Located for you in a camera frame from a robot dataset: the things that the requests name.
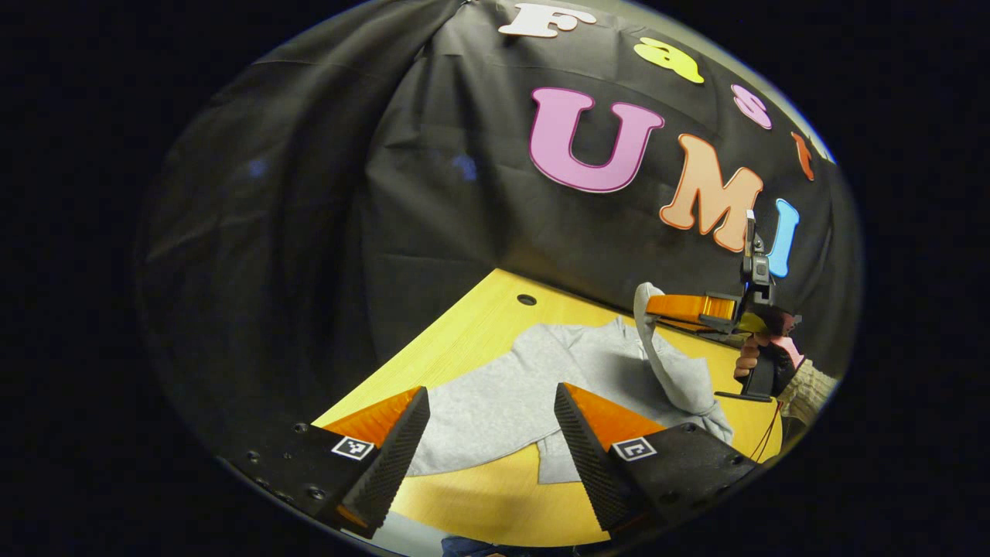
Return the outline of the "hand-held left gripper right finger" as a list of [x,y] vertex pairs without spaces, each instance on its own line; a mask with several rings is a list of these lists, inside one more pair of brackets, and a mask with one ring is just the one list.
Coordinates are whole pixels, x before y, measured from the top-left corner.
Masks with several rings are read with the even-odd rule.
[[554,413],[599,526],[612,538],[675,528],[761,470],[696,423],[665,427],[575,384],[558,384]]

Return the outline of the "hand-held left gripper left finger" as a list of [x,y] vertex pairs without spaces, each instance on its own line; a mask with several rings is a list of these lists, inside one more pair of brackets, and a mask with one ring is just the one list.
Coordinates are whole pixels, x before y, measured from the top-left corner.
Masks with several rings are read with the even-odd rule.
[[418,385],[325,426],[272,421],[224,460],[311,521],[370,538],[384,525],[429,419],[428,389]]

